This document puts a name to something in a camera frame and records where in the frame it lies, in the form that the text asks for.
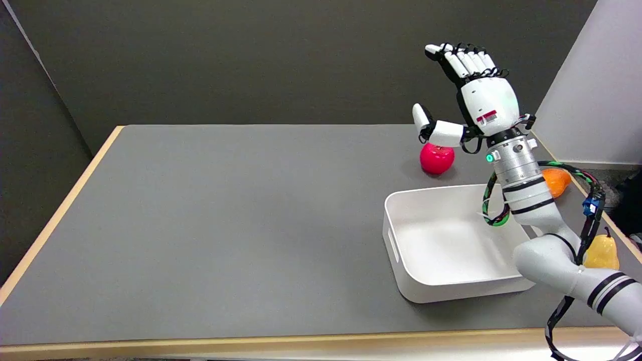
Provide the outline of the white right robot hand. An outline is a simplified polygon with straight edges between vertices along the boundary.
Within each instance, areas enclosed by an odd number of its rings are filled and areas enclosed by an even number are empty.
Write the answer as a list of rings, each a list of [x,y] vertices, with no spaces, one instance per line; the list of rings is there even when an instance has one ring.
[[[498,133],[516,132],[525,122],[530,129],[536,120],[521,114],[515,91],[507,81],[509,71],[496,66],[483,46],[470,43],[427,44],[425,55],[438,62],[455,85],[456,99],[465,124],[436,120],[429,110],[415,103],[412,116],[422,144],[461,147],[477,154],[483,139]]]

